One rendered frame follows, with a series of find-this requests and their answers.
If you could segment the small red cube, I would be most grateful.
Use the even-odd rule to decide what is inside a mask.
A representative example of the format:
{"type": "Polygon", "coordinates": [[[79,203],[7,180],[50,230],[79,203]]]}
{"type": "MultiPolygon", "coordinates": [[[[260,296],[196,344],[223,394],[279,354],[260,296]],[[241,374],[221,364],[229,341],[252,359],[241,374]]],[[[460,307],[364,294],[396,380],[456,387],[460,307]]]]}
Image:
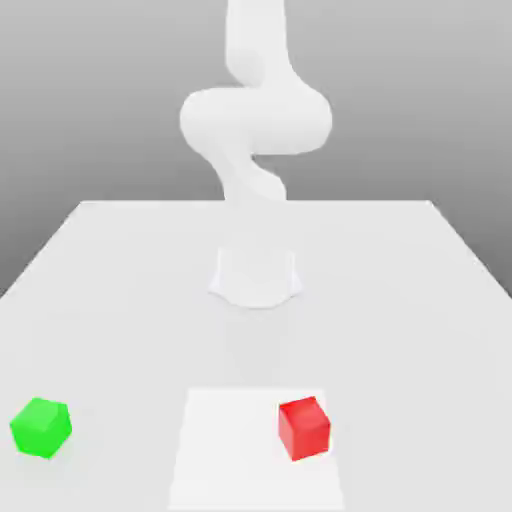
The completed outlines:
{"type": "Polygon", "coordinates": [[[278,408],[278,435],[292,461],[326,453],[330,448],[331,422],[315,396],[278,408]]]}

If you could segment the small green cube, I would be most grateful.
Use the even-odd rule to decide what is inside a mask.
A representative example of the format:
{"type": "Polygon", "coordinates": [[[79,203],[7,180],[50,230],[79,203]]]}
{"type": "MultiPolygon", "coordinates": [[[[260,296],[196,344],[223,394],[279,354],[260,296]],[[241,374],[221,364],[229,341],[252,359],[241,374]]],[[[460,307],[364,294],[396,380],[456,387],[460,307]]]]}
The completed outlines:
{"type": "Polygon", "coordinates": [[[32,398],[10,421],[17,449],[26,455],[51,459],[72,433],[68,405],[32,398]]]}

